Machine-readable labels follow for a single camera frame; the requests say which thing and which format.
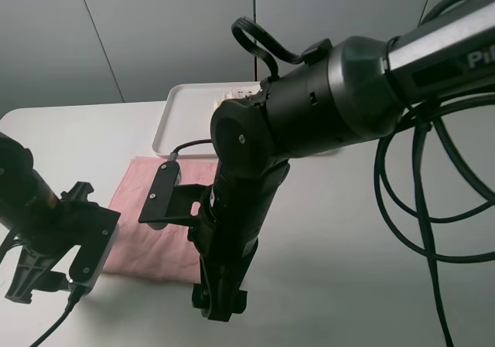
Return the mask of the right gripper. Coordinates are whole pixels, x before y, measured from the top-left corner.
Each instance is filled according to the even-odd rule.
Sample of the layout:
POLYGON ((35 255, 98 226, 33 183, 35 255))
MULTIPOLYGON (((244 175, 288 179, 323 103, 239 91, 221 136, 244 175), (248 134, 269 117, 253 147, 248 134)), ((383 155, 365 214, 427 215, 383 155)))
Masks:
POLYGON ((192 301, 204 318, 228 321, 244 312, 247 292, 241 285, 275 193, 289 169, 284 160, 258 179, 244 179, 229 172, 224 163, 218 164, 191 235, 200 254, 200 283, 193 286, 192 301))

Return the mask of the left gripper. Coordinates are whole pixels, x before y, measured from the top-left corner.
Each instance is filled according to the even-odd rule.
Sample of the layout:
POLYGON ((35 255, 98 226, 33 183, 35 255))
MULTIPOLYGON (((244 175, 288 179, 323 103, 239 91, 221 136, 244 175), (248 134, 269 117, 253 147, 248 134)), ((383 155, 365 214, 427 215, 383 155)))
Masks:
POLYGON ((34 170, 3 170, 3 225, 9 230, 3 251, 14 243, 22 247, 8 300, 29 304, 33 291, 69 291, 71 301, 84 296, 70 291, 67 276, 53 267, 76 245, 76 207, 93 191, 89 182, 77 182, 58 197, 34 170))

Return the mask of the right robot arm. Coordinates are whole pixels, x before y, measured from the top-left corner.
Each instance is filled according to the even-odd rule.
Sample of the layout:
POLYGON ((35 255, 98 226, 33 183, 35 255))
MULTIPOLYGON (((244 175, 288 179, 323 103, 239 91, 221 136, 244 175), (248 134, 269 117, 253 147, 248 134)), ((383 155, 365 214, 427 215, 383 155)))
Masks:
POLYGON ((494 84, 494 0, 443 0, 404 36, 324 39, 301 54, 248 18, 231 31, 270 74, 210 122, 219 163, 189 239, 200 253, 193 306, 215 321, 246 308, 241 282, 290 159, 381 140, 407 117, 424 124, 444 100, 494 84))

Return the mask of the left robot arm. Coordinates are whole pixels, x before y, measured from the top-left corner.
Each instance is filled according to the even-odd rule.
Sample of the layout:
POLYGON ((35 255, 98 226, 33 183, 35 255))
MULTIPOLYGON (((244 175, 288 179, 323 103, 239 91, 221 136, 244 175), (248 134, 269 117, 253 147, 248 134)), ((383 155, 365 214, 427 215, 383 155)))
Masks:
POLYGON ((76 212, 82 206, 60 200, 34 169, 32 152, 1 134, 1 224, 8 230, 1 257, 22 246, 7 299, 29 304, 33 290, 67 289, 65 276, 51 269, 81 241, 76 212))

